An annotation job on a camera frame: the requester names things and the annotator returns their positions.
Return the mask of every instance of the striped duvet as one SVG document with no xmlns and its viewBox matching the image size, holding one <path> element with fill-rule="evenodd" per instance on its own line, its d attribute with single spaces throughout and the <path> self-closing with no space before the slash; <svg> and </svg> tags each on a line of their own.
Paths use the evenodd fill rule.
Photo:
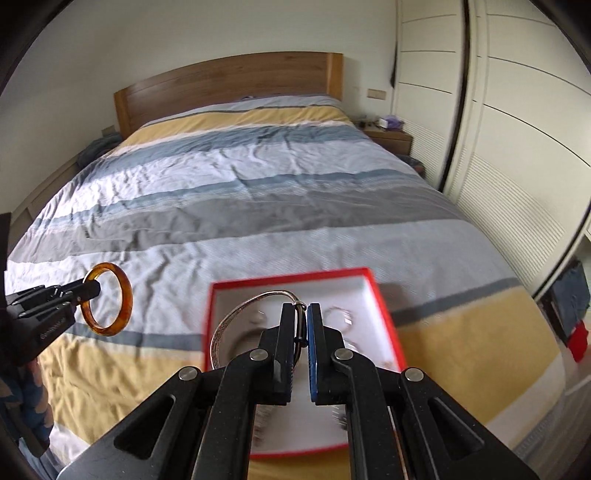
<svg viewBox="0 0 591 480">
<path fill-rule="evenodd" d="M 120 265 L 125 331 L 80 316 L 41 357 L 64 461 L 183 365 L 202 367 L 213 281 L 367 266 L 409 365 L 523 458 L 555 423 L 551 330 L 485 236 L 325 96 L 245 100 L 145 125 L 50 201 L 10 256 L 7 291 Z M 119 307 L 111 282 L 97 318 Z M 345 475 L 346 452 L 251 462 L 251 478 Z"/>
</svg>

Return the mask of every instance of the wooden nightstand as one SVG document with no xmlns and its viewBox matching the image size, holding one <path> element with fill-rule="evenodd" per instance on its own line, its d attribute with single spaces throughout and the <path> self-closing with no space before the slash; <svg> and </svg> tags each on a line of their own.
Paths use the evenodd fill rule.
<svg viewBox="0 0 591 480">
<path fill-rule="evenodd" d="M 412 135 L 400 130 L 382 130 L 378 127 L 365 127 L 362 131 L 390 153 L 394 155 L 410 155 L 410 147 L 413 144 Z"/>
</svg>

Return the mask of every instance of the wall socket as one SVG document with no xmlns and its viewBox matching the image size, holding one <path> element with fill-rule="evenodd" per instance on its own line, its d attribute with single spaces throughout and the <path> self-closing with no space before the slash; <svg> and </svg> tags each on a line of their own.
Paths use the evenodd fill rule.
<svg viewBox="0 0 591 480">
<path fill-rule="evenodd" d="M 385 100 L 386 99 L 386 91 L 385 90 L 374 90 L 373 88 L 368 88 L 368 98 Z"/>
</svg>

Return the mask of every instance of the electrical outlet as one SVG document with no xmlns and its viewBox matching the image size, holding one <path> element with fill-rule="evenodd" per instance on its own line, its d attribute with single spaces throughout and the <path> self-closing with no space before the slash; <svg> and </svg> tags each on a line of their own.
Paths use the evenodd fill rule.
<svg viewBox="0 0 591 480">
<path fill-rule="evenodd" d="M 374 90 L 373 88 L 368 88 L 368 98 L 385 100 L 386 99 L 386 91 L 385 90 Z"/>
<path fill-rule="evenodd" d="M 115 130 L 115 126 L 111 125 L 107 128 L 104 128 L 103 130 L 101 130 L 100 132 L 103 134 L 103 137 L 106 137 L 107 135 L 110 134 L 114 134 L 117 130 Z"/>
</svg>

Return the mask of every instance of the purple item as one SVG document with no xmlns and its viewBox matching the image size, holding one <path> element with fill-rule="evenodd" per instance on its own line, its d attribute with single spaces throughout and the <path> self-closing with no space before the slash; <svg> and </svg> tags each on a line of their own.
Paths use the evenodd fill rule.
<svg viewBox="0 0 591 480">
<path fill-rule="evenodd" d="M 385 115 L 378 120 L 378 127 L 386 130 L 401 130 L 402 120 L 395 115 Z"/>
</svg>

